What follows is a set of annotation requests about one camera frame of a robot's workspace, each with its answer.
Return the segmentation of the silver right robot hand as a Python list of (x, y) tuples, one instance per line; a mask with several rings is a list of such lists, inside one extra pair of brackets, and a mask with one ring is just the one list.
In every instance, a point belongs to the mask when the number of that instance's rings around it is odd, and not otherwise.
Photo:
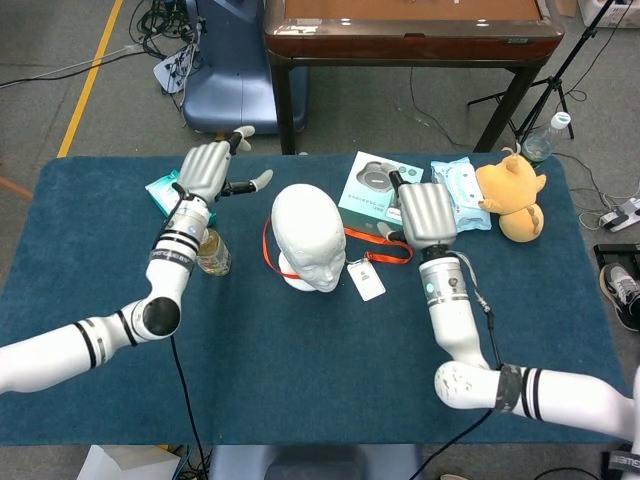
[(414, 250), (439, 248), (448, 250), (454, 243), (457, 230), (450, 195), (443, 184), (408, 183), (397, 167), (384, 163), (399, 202), (402, 231), (392, 231), (384, 222), (377, 228), (383, 238), (402, 241)]

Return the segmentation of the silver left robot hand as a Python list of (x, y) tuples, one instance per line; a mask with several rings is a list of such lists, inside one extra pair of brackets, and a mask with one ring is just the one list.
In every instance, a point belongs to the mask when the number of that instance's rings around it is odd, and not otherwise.
[(184, 158), (177, 183), (189, 195), (201, 198), (207, 205), (212, 205), (220, 197), (264, 189), (273, 177), (271, 169), (244, 182), (230, 182), (227, 179), (232, 157), (238, 150), (251, 150), (248, 138), (254, 134), (253, 126), (241, 126), (221, 141), (192, 148)]

